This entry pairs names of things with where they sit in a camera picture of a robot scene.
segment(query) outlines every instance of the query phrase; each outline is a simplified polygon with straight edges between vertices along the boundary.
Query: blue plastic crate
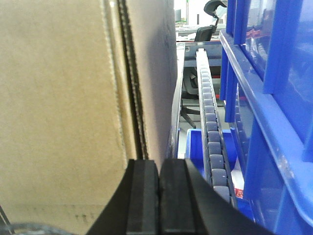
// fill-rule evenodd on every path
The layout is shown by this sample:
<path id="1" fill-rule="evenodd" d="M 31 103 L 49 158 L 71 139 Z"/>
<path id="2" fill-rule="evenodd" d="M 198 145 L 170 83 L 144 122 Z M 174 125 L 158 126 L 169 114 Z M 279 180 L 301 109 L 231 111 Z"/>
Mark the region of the blue plastic crate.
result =
<path id="1" fill-rule="evenodd" d="M 201 129 L 188 129 L 185 158 L 189 158 L 205 179 Z"/>
<path id="2" fill-rule="evenodd" d="M 255 220 L 313 234 L 313 1 L 228 1 L 225 120 Z"/>

